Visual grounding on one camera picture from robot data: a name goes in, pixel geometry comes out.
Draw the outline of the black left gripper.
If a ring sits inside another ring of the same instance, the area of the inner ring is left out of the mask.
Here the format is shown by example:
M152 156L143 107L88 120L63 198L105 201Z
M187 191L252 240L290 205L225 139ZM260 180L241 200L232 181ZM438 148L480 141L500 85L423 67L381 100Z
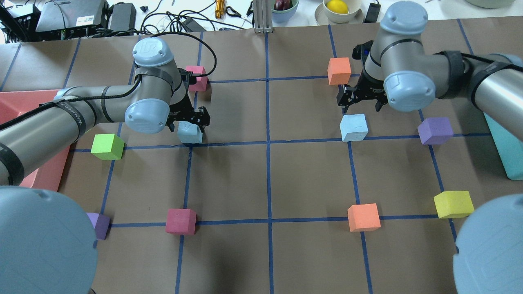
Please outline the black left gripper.
M169 106L166 126L170 132L175 132L175 121L186 121L198 125L200 131L204 133L205 127L210 125L209 112L203 106L194 109L188 95L188 87L190 84L194 84L194 78L196 77L192 79L192 72L188 72L185 69L180 69L179 74L181 75L181 78L179 82L174 82L175 88Z

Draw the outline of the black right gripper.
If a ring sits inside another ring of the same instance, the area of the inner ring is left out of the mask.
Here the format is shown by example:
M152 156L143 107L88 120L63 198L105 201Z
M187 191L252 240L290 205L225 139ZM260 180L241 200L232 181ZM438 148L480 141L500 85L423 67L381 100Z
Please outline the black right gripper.
M371 77L365 69L365 64L370 57L373 41L356 45L352 57L361 61L362 71L355 86L342 85L336 96L337 105L341 107L342 113L346 114L348 107L364 100L376 100L375 111L380 112L387 105L387 94L384 90L384 82Z

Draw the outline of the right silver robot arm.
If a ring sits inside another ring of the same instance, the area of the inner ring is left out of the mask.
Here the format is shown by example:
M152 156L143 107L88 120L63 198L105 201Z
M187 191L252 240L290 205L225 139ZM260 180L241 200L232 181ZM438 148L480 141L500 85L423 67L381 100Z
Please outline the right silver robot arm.
M362 72L354 87L342 86L338 106L348 108L375 100L377 111L389 105L411 112L465 91L475 108L521 140L522 59L502 53L476 56L448 50L428 55L421 41L427 22L422 5L412 1L392 4L380 22L377 37L353 49L354 58L362 62Z

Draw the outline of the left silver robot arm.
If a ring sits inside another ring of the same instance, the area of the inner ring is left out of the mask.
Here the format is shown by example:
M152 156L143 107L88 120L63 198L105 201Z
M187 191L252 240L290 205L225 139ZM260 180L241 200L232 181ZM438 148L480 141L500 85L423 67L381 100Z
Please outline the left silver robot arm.
M132 85L62 89L50 102L1 124L1 185L20 185L99 123L122 122L156 134L184 121L204 131L210 115L205 107L195 109L188 96L197 76L177 66L162 34L138 41L132 55Z

